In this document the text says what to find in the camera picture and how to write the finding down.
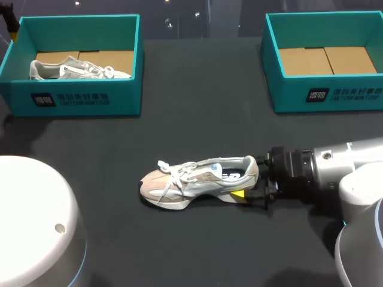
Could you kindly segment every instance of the shoe insole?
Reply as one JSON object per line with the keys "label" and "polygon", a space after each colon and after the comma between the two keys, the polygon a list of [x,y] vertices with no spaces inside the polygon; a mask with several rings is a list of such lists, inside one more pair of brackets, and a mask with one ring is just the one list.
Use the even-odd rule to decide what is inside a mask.
{"label": "shoe insole", "polygon": [[245,175],[245,171],[242,169],[223,169],[222,170],[222,178],[226,181],[235,181],[244,175]]}

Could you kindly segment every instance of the cardboard insert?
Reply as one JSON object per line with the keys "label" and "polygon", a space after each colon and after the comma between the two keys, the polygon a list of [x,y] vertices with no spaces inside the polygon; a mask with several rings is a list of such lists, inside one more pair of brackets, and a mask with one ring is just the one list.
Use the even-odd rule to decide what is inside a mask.
{"label": "cardboard insert", "polygon": [[364,47],[280,48],[285,74],[376,74]]}
{"label": "cardboard insert", "polygon": [[100,67],[110,66],[116,71],[129,75],[133,71],[134,51],[69,51],[69,52],[39,52],[36,60],[46,64],[58,64],[68,56],[80,61],[87,61]]}

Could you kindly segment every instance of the robotic arm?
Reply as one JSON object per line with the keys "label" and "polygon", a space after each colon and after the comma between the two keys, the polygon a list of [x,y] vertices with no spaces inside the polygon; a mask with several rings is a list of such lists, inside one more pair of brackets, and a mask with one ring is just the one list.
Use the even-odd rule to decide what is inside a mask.
{"label": "robotic arm", "polygon": [[252,202],[268,203],[299,190],[339,192],[346,226],[335,248],[336,267],[346,287],[383,286],[383,138],[322,148],[272,148],[257,157],[260,178],[244,191]]}

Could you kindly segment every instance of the gray sneaker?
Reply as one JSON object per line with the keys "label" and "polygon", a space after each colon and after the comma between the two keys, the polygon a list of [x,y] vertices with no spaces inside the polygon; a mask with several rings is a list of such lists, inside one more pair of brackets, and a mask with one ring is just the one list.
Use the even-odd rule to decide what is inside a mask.
{"label": "gray sneaker", "polygon": [[123,79],[130,78],[130,75],[115,71],[110,66],[102,68],[90,62],[82,62],[69,56],[59,64],[45,64],[37,60],[32,61],[29,68],[29,78],[32,80]]}
{"label": "gray sneaker", "polygon": [[170,166],[159,161],[159,170],[140,181],[144,199],[166,209],[184,209],[202,194],[210,194],[230,203],[245,203],[231,193],[252,189],[258,180],[256,160],[246,157],[211,158]]}

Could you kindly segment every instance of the open box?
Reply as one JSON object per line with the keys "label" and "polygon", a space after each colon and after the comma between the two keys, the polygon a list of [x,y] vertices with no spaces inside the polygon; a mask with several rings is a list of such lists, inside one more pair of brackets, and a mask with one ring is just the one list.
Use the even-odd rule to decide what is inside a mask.
{"label": "open box", "polygon": [[380,11],[267,14],[262,60],[275,112],[383,109]]}
{"label": "open box", "polygon": [[[31,61],[44,61],[43,52],[78,53],[80,60],[114,65],[132,77],[29,80]],[[143,62],[139,15],[22,17],[0,67],[0,93],[22,117],[138,115]]]}

